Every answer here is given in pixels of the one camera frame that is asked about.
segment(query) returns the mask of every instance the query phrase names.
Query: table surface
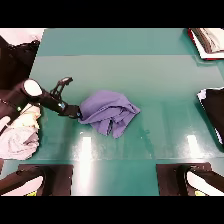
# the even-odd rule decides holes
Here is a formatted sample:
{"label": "table surface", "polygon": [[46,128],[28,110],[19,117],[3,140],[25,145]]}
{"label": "table surface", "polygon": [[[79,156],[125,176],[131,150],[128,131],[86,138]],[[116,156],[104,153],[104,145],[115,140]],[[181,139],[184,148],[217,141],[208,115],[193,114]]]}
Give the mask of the table surface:
{"label": "table surface", "polygon": [[224,62],[199,57],[186,29],[47,29],[31,78],[51,90],[73,77],[63,99],[96,90],[124,93],[141,109],[119,139],[44,109],[40,147],[21,163],[74,164],[72,195],[159,195],[157,163],[210,162],[224,175],[224,150],[196,94],[224,86]]}

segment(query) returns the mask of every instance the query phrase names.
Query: white floor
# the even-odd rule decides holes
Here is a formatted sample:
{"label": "white floor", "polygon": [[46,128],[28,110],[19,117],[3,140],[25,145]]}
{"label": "white floor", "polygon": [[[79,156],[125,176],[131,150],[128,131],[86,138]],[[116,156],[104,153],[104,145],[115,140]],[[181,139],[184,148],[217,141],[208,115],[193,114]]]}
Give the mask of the white floor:
{"label": "white floor", "polygon": [[18,45],[30,43],[33,40],[41,41],[46,28],[0,28],[0,35],[9,43]]}

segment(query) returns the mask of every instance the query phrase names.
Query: purple cloth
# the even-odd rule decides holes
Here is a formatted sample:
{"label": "purple cloth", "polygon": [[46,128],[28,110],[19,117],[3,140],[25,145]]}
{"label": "purple cloth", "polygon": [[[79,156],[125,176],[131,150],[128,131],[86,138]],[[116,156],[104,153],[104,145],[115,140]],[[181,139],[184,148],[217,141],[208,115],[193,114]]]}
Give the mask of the purple cloth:
{"label": "purple cloth", "polygon": [[80,124],[91,124],[99,133],[119,138],[129,122],[140,109],[130,103],[121,93],[101,90],[86,99],[81,105]]}

